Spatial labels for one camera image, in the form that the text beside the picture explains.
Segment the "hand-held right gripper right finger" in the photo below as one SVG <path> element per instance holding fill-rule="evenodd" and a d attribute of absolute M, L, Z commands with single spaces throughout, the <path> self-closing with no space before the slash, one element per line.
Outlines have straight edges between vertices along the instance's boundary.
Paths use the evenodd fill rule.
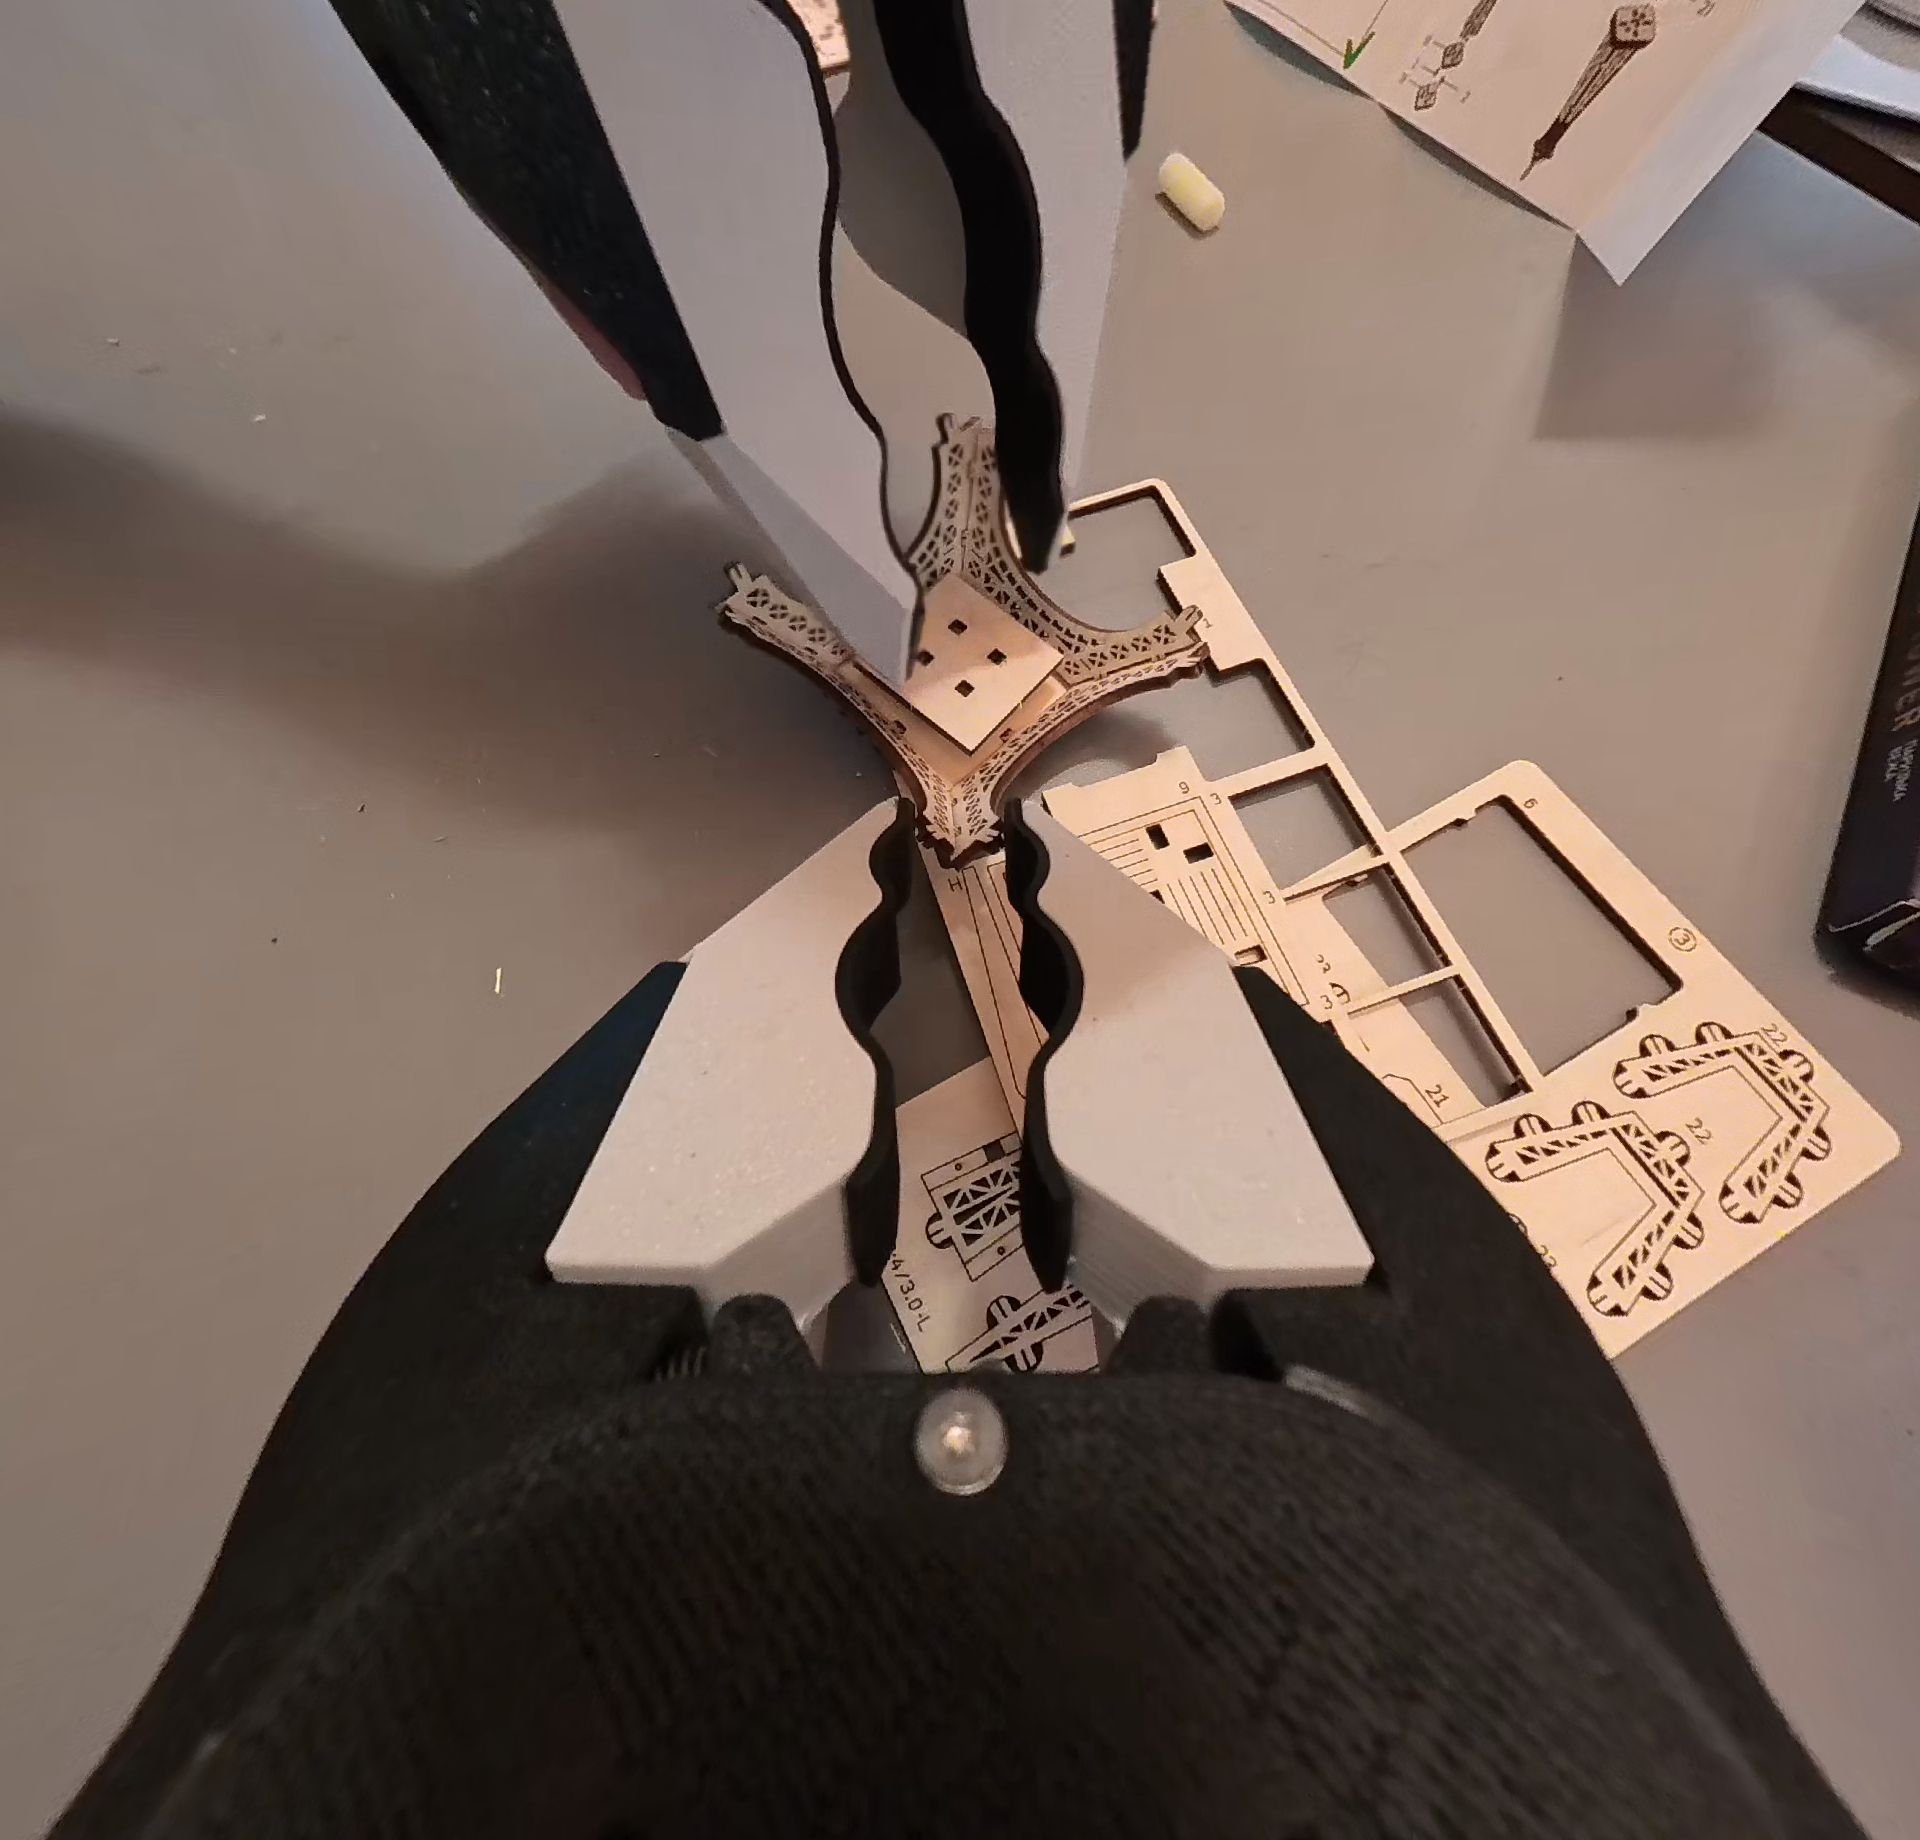
<path fill-rule="evenodd" d="M 1222 947 L 1044 812 L 1006 807 L 1021 996 L 1021 1233 L 1113 1323 L 1150 1296 L 1357 1285 L 1373 1255 Z"/>

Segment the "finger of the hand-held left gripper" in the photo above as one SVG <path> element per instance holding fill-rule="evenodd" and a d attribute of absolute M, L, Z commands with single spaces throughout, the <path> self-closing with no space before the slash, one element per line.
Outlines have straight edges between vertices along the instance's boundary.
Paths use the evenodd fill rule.
<path fill-rule="evenodd" d="M 1153 0 L 873 0 L 900 101 L 962 231 L 962 331 L 989 380 L 1026 571 L 1062 535 L 1138 149 Z"/>
<path fill-rule="evenodd" d="M 838 149 L 812 38 L 784 0 L 553 0 L 714 428 L 684 428 L 781 581 L 883 681 L 920 586 L 883 524 L 883 445 L 832 319 Z"/>

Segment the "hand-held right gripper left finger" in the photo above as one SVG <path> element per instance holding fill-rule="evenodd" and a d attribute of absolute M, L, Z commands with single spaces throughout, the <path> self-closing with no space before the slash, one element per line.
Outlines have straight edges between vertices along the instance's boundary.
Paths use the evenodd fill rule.
<path fill-rule="evenodd" d="M 892 1069 L 915 807 L 881 803 L 726 920 L 658 1027 L 545 1261 L 568 1285 L 772 1296 L 807 1331 L 896 1244 Z"/>

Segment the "wooden lattice tower base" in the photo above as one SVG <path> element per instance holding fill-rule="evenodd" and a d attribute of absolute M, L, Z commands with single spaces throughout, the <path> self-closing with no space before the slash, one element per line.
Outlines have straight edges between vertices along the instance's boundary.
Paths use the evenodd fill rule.
<path fill-rule="evenodd" d="M 931 524 L 907 555 L 920 605 L 942 577 L 961 574 L 1059 652 L 1055 670 L 979 749 L 962 749 L 928 723 L 903 698 L 903 686 L 866 667 L 815 609 L 774 581 L 736 566 L 720 616 L 792 660 L 851 707 L 892 760 L 920 812 L 920 837 L 958 865 L 998 842 L 1006 790 L 1049 741 L 1138 686 L 1197 673 L 1208 643 L 1195 609 L 1167 610 L 1138 630 L 1096 630 L 1055 605 L 1009 545 L 992 434 L 979 419 L 942 419 L 937 466 Z"/>

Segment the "square wooden plate four holes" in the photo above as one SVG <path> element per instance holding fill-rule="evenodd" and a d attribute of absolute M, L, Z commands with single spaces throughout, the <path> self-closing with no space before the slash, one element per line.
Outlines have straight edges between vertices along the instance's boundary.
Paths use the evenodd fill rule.
<path fill-rule="evenodd" d="M 920 648 L 900 693 L 962 749 L 979 749 L 1059 652 L 961 574 L 942 577 L 920 613 Z"/>

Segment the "engraved wooden parts sheet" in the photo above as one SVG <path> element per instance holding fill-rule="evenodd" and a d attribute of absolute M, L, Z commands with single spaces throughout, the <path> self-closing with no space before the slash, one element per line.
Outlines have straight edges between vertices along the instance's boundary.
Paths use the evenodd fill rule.
<path fill-rule="evenodd" d="M 1215 1299 L 1272 1250 L 1272 1060 L 1226 959 L 1049 813 L 1039 912 L 1082 1002 L 1041 1063 L 1041 1145 L 1069 1202 L 1069 1280 L 1021 1238 L 1021 1120 L 979 1060 L 900 1110 L 900 1244 L 883 1291 L 920 1372 L 1090 1370 L 1096 1316 Z"/>

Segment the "wooden parts sheet with cutouts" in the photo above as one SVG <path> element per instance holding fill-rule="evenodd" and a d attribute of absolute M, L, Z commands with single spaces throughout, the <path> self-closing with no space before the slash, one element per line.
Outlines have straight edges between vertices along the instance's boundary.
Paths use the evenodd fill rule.
<path fill-rule="evenodd" d="M 1895 1158 L 1894 1126 L 1539 767 L 1389 826 L 1160 480 L 1077 500 L 1072 528 L 1138 503 L 1178 542 L 1160 586 L 1200 613 L 1215 681 L 1253 676 L 1298 747 L 1225 773 L 1167 747 L 1044 807 L 1324 1022 L 1521 1228 L 1607 1356 Z M 1415 872 L 1482 821 L 1518 826 L 1667 988 L 1566 1063 L 1521 1040 Z"/>

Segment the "folded assembly instruction sheet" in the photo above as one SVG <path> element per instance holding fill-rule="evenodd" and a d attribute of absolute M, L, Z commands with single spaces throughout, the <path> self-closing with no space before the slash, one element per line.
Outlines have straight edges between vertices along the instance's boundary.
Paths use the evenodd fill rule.
<path fill-rule="evenodd" d="M 1626 281 L 1866 0 L 1226 0 Z"/>

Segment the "purple model kit box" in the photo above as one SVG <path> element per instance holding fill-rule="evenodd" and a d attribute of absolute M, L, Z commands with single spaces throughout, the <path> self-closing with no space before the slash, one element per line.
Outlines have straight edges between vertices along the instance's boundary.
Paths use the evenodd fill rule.
<path fill-rule="evenodd" d="M 1918 610 L 1890 627 L 1815 923 L 1837 962 L 1918 988 Z"/>

